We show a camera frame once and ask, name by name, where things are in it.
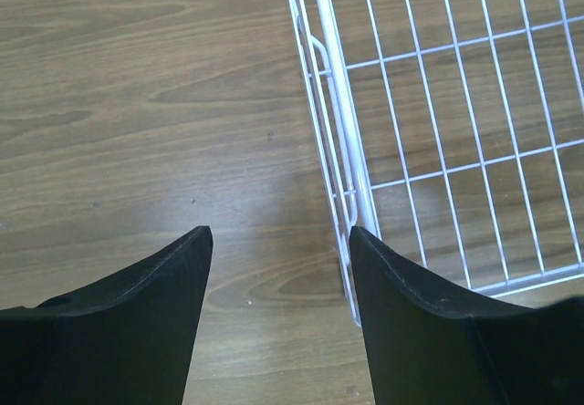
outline wire grid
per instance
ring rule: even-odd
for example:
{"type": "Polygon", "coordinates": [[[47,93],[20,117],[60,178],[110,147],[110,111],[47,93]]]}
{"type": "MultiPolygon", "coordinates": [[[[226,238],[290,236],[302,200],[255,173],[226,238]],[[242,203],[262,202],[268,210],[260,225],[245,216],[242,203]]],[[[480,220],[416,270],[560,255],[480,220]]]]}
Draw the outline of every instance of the wire grid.
{"type": "Polygon", "coordinates": [[[448,27],[452,37],[452,43],[438,47],[422,48],[418,35],[418,26],[416,25],[416,18],[412,8],[412,1],[404,0],[409,26],[411,29],[414,50],[411,52],[387,57],[383,54],[382,51],[380,31],[378,29],[378,22],[375,16],[374,5],[372,0],[365,0],[370,19],[370,26],[372,28],[375,41],[377,58],[373,60],[347,64],[342,52],[339,27],[336,22],[332,0],[317,0],[320,20],[326,39],[326,45],[323,45],[321,42],[316,40],[310,33],[304,0],[290,0],[293,19],[297,27],[297,41],[301,56],[301,64],[305,74],[305,82],[307,82],[307,86],[309,88],[308,100],[311,111],[313,112],[315,131],[317,132],[318,136],[317,144],[323,164],[325,185],[328,191],[331,214],[337,234],[339,253],[341,256],[341,271],[343,272],[343,280],[345,283],[345,292],[347,293],[353,316],[358,324],[360,322],[359,311],[355,303],[353,288],[350,282],[351,277],[349,270],[347,240],[350,227],[357,222],[358,218],[360,223],[362,223],[366,228],[381,237],[379,220],[376,214],[375,205],[372,200],[372,194],[373,191],[377,191],[383,188],[390,188],[398,185],[403,185],[406,188],[409,206],[412,213],[413,227],[416,233],[416,240],[422,263],[424,266],[428,267],[426,249],[424,248],[422,229],[418,216],[419,212],[417,209],[416,200],[414,199],[412,186],[416,182],[432,178],[443,179],[449,213],[454,227],[457,250],[460,255],[462,268],[464,270],[464,281],[466,282],[467,287],[475,291],[489,296],[504,296],[513,294],[515,292],[525,291],[531,288],[550,285],[552,283],[584,276],[584,265],[582,264],[581,251],[579,247],[579,235],[576,228],[574,213],[571,207],[568,187],[565,181],[565,174],[563,172],[558,153],[561,149],[575,147],[584,143],[584,139],[569,140],[566,142],[557,143],[554,123],[550,113],[548,96],[546,93],[544,80],[541,75],[537,49],[533,38],[533,34],[537,31],[542,31],[554,27],[563,27],[573,72],[573,78],[575,80],[579,96],[579,105],[580,109],[584,111],[584,95],[579,71],[579,63],[570,32],[570,26],[576,22],[584,22],[584,16],[568,17],[565,1],[558,0],[561,20],[540,25],[532,25],[530,22],[529,13],[527,11],[526,0],[518,1],[524,27],[495,34],[492,26],[491,15],[489,14],[488,0],[480,0],[487,35],[460,41],[458,39],[456,25],[454,22],[451,0],[443,0],[448,27]],[[507,88],[504,81],[496,44],[497,40],[512,36],[525,36],[527,39],[529,55],[533,71],[535,73],[538,95],[543,107],[547,126],[547,135],[549,137],[550,143],[547,146],[536,148],[530,151],[521,151],[519,149],[513,112],[510,107],[509,97],[507,95],[507,88]],[[461,52],[461,49],[464,47],[480,44],[488,45],[490,49],[490,54],[495,66],[497,85],[500,91],[501,99],[503,101],[503,109],[505,112],[507,127],[513,148],[512,154],[491,159],[486,157],[483,149],[483,143],[481,142],[481,136],[475,115],[475,107],[471,97],[469,83],[464,67],[464,60],[461,52]],[[437,123],[426,64],[424,63],[423,59],[424,56],[443,51],[453,51],[455,54],[460,82],[464,92],[464,101],[466,103],[469,120],[472,126],[474,145],[478,154],[478,162],[466,163],[450,168],[447,166],[446,157],[444,155],[442,137],[437,123]],[[321,67],[318,66],[317,55],[319,55],[321,60],[321,67]],[[409,173],[406,162],[406,151],[404,149],[401,129],[398,121],[398,113],[394,103],[391,76],[389,75],[388,69],[386,67],[388,63],[406,60],[408,58],[412,58],[417,61],[422,78],[422,86],[427,108],[429,111],[429,119],[432,124],[433,137],[436,143],[438,159],[440,162],[440,170],[426,172],[419,175],[410,175],[409,173]],[[381,70],[383,86],[389,105],[389,113],[391,115],[391,123],[393,126],[395,138],[397,140],[397,149],[401,163],[402,177],[398,180],[390,182],[370,184],[367,161],[365,159],[363,145],[360,140],[358,114],[355,109],[355,103],[352,99],[352,93],[350,90],[348,71],[352,69],[374,66],[379,67],[381,70]],[[323,78],[325,82],[324,85],[320,82],[320,80],[323,78]],[[325,90],[323,89],[325,86],[328,87],[328,95],[330,97],[330,107],[328,109],[332,109],[333,121],[338,133],[336,136],[337,151],[335,151],[333,128],[329,123],[329,114],[325,101],[325,90]],[[551,153],[553,156],[555,171],[561,193],[561,201],[563,203],[568,221],[571,242],[573,244],[573,250],[575,253],[574,264],[556,267],[553,269],[546,268],[546,264],[544,262],[544,256],[538,239],[538,230],[533,212],[533,203],[530,199],[526,175],[524,173],[525,158],[543,153],[551,153]],[[516,164],[516,171],[518,174],[521,194],[523,196],[525,211],[527,213],[529,231],[533,240],[533,245],[535,247],[538,266],[538,273],[523,275],[516,278],[513,278],[508,270],[505,242],[500,228],[499,218],[497,217],[491,179],[487,172],[487,167],[490,165],[496,165],[506,161],[514,161],[516,164]],[[459,223],[456,201],[454,199],[453,188],[451,187],[451,174],[473,169],[479,169],[482,174],[482,180],[484,184],[483,187],[488,204],[490,221],[495,234],[497,251],[499,254],[500,265],[504,278],[501,282],[486,286],[473,286],[471,271],[466,257],[463,237],[461,235],[461,225],[459,223]]]}

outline black plastic piece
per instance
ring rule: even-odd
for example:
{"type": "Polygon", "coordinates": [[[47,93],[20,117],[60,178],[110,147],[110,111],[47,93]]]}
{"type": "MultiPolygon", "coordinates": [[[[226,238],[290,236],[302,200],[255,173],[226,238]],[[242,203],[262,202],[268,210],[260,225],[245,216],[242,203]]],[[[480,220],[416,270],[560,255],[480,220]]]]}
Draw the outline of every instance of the black plastic piece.
{"type": "Polygon", "coordinates": [[[0,311],[0,403],[181,404],[212,250],[198,227],[91,285],[0,311]]]}
{"type": "Polygon", "coordinates": [[[584,297],[530,309],[481,296],[362,228],[350,254],[376,403],[584,403],[584,297]]]}

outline wooden floor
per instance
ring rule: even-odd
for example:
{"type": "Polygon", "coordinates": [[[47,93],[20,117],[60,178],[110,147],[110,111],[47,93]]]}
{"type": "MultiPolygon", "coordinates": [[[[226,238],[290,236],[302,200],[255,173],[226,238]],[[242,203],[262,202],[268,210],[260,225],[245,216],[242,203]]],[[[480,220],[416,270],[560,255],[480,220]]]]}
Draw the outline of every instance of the wooden floor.
{"type": "MultiPolygon", "coordinates": [[[[584,0],[566,2],[568,16],[584,15],[584,0]]],[[[348,63],[375,59],[365,1],[335,3],[348,63]]],[[[404,1],[373,4],[384,55],[412,51],[404,1]]],[[[421,47],[452,42],[442,0],[412,5],[421,47]]],[[[527,5],[534,25],[560,19],[557,0],[527,5]]],[[[314,0],[308,6],[314,15],[314,0]]],[[[517,0],[489,8],[496,33],[523,27],[517,0]]],[[[453,0],[453,11],[461,40],[485,35],[479,0],[453,0]]],[[[584,22],[571,30],[584,66],[584,22]]],[[[556,139],[581,139],[563,27],[534,38],[556,139]]],[[[526,38],[497,46],[520,150],[549,145],[526,38]]],[[[490,49],[463,56],[485,156],[511,154],[490,49]]],[[[447,166],[476,162],[454,52],[424,65],[447,166]]],[[[287,0],[0,0],[0,68],[0,307],[34,306],[207,224],[214,262],[184,402],[373,402],[342,295],[287,0]]],[[[387,70],[410,174],[440,169],[417,60],[387,70]]],[[[395,180],[402,171],[381,68],[350,78],[371,181],[395,180]]],[[[559,152],[580,238],[583,148],[559,152]]],[[[525,171],[546,264],[573,263],[552,153],[525,158],[525,171]]],[[[511,271],[521,275],[535,252],[516,165],[489,174],[511,271]]],[[[480,171],[451,182],[477,282],[495,281],[480,171]]],[[[429,260],[460,280],[443,179],[416,183],[414,194],[429,260]]],[[[375,198],[385,241],[419,260],[404,188],[375,198]]],[[[576,292],[581,281],[516,301],[576,292]]]]}

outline wire shelf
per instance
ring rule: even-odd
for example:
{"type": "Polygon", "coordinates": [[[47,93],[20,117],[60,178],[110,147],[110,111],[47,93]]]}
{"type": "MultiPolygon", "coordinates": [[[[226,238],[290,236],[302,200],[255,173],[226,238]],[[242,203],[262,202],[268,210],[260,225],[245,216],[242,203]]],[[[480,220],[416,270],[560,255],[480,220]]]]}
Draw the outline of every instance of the wire shelf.
{"type": "Polygon", "coordinates": [[[537,11],[534,0],[500,0],[516,9],[502,15],[499,0],[471,1],[474,12],[455,0],[289,0],[357,324],[356,223],[488,296],[584,276],[574,212],[584,198],[584,0],[537,0],[537,11]]]}

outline white metal frame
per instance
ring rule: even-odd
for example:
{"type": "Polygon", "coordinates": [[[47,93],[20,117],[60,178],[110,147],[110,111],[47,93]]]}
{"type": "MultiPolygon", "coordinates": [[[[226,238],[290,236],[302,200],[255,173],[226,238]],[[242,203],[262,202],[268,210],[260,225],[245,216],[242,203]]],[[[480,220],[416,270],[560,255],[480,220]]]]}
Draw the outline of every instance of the white metal frame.
{"type": "Polygon", "coordinates": [[[355,225],[357,221],[359,221],[360,225],[362,225],[367,230],[381,238],[379,221],[377,218],[376,208],[372,195],[372,191],[379,188],[391,187],[398,184],[405,185],[409,196],[413,223],[422,256],[422,262],[425,266],[427,266],[420,224],[418,222],[418,216],[416,212],[416,203],[412,195],[412,183],[424,179],[429,179],[432,177],[440,176],[443,177],[450,213],[452,215],[452,219],[454,222],[454,232],[456,235],[458,250],[463,262],[462,265],[464,269],[464,278],[466,280],[467,286],[474,291],[477,291],[487,296],[507,296],[514,293],[527,291],[529,289],[547,286],[584,276],[584,264],[582,263],[579,238],[576,230],[576,223],[574,221],[574,217],[571,211],[568,190],[565,184],[561,161],[558,155],[558,150],[569,146],[580,145],[584,143],[584,139],[572,140],[561,144],[556,143],[553,123],[549,112],[546,91],[544,88],[543,79],[540,75],[537,51],[533,40],[533,33],[536,31],[551,28],[554,26],[563,26],[568,45],[571,66],[574,78],[576,79],[576,86],[578,88],[580,106],[584,111],[584,92],[582,89],[582,79],[580,77],[579,63],[577,60],[576,52],[570,34],[570,24],[577,21],[584,21],[584,16],[568,17],[564,0],[558,0],[561,13],[561,20],[552,23],[547,23],[544,25],[534,26],[530,24],[525,0],[519,0],[525,27],[505,33],[494,34],[493,29],[491,27],[491,18],[489,15],[487,0],[481,0],[481,7],[484,13],[487,36],[471,40],[459,41],[454,25],[454,17],[450,0],[443,0],[453,43],[449,45],[443,45],[440,47],[423,49],[420,46],[412,5],[410,3],[410,0],[405,0],[415,50],[405,54],[385,57],[381,50],[381,41],[379,31],[377,29],[377,23],[372,3],[371,0],[366,0],[370,16],[370,24],[374,35],[378,57],[374,60],[348,65],[345,62],[345,56],[342,50],[339,29],[333,7],[333,1],[317,0],[320,24],[322,26],[322,31],[324,35],[325,42],[324,45],[311,34],[310,26],[308,23],[308,14],[305,5],[305,0],[288,0],[288,1],[290,3],[290,11],[292,14],[292,19],[296,32],[297,47],[300,55],[300,65],[302,68],[302,74],[307,88],[308,105],[310,107],[310,112],[316,135],[318,156],[321,161],[322,173],[325,183],[325,189],[328,196],[331,218],[333,221],[335,235],[337,237],[343,285],[345,288],[345,294],[349,302],[351,314],[353,315],[353,318],[355,319],[355,322],[357,324],[360,324],[360,316],[356,298],[354,295],[354,288],[352,286],[352,276],[350,271],[350,258],[348,248],[349,231],[350,228],[353,225],[355,225]],[[549,139],[551,143],[549,146],[544,148],[523,152],[521,152],[518,148],[516,130],[513,123],[513,116],[511,114],[511,108],[509,107],[508,98],[506,94],[506,86],[503,80],[503,74],[500,68],[499,59],[497,55],[497,48],[495,44],[495,41],[497,39],[518,35],[527,36],[529,53],[536,75],[537,87],[539,90],[541,103],[544,108],[547,129],[549,132],[549,139]],[[490,46],[492,58],[495,64],[495,72],[497,76],[498,86],[501,92],[501,98],[503,100],[504,110],[506,114],[506,121],[509,128],[509,133],[513,146],[513,154],[491,160],[486,159],[483,153],[483,148],[479,137],[479,131],[476,124],[473,103],[471,100],[466,80],[466,74],[464,71],[464,62],[461,55],[462,47],[476,45],[479,43],[485,43],[490,46]],[[432,54],[434,52],[444,50],[453,50],[456,56],[460,79],[464,88],[464,98],[466,101],[469,118],[471,120],[471,125],[473,129],[474,142],[479,156],[479,162],[477,163],[471,163],[454,168],[447,168],[446,166],[445,157],[443,154],[443,145],[441,143],[441,136],[438,130],[436,117],[434,114],[430,86],[428,83],[424,62],[422,60],[422,57],[426,54],[432,54]],[[391,85],[386,67],[384,65],[388,62],[414,57],[417,58],[420,73],[422,75],[422,84],[428,103],[430,121],[433,127],[433,135],[436,141],[436,149],[438,151],[441,169],[439,171],[428,172],[423,175],[410,176],[406,165],[405,152],[402,146],[400,127],[398,125],[397,115],[393,105],[391,85]],[[318,67],[318,58],[320,58],[322,62],[323,65],[322,69],[319,69],[318,67]],[[367,161],[365,158],[365,152],[363,149],[363,144],[361,141],[361,135],[359,130],[358,115],[357,111],[355,110],[355,105],[353,102],[348,76],[348,70],[353,68],[362,68],[366,66],[380,66],[381,68],[383,84],[385,87],[387,100],[390,106],[391,121],[393,124],[395,137],[397,140],[398,152],[400,155],[401,168],[403,173],[402,178],[397,181],[386,182],[383,184],[376,185],[370,184],[370,176],[368,173],[367,161]],[[327,112],[325,92],[321,81],[321,78],[323,77],[326,78],[327,81],[328,94],[330,96],[331,107],[333,110],[332,118],[335,121],[335,128],[337,130],[339,151],[335,151],[333,132],[331,124],[329,123],[329,113],[327,112]],[[568,225],[571,231],[572,241],[574,244],[574,249],[577,257],[577,262],[575,262],[573,265],[564,266],[561,268],[551,270],[546,269],[541,249],[539,246],[539,241],[537,238],[537,228],[532,212],[531,201],[529,199],[529,190],[527,188],[525,175],[523,173],[522,162],[522,160],[527,156],[547,151],[553,153],[559,186],[562,194],[562,200],[566,209],[568,225]],[[539,265],[539,273],[523,276],[520,278],[511,278],[507,270],[504,243],[502,240],[501,232],[499,230],[491,186],[489,183],[489,178],[486,169],[486,167],[489,165],[500,163],[503,161],[516,161],[521,191],[524,197],[527,217],[529,220],[530,230],[533,237],[533,242],[537,254],[537,261],[539,265]],[[500,255],[501,267],[505,278],[505,280],[500,283],[480,287],[473,287],[471,284],[471,276],[469,272],[468,263],[466,261],[464,244],[460,233],[460,225],[458,223],[455,201],[451,191],[449,179],[449,175],[453,172],[465,171],[476,168],[480,169],[483,175],[486,199],[488,202],[490,217],[495,232],[495,239],[498,247],[498,252],[500,255]]]}

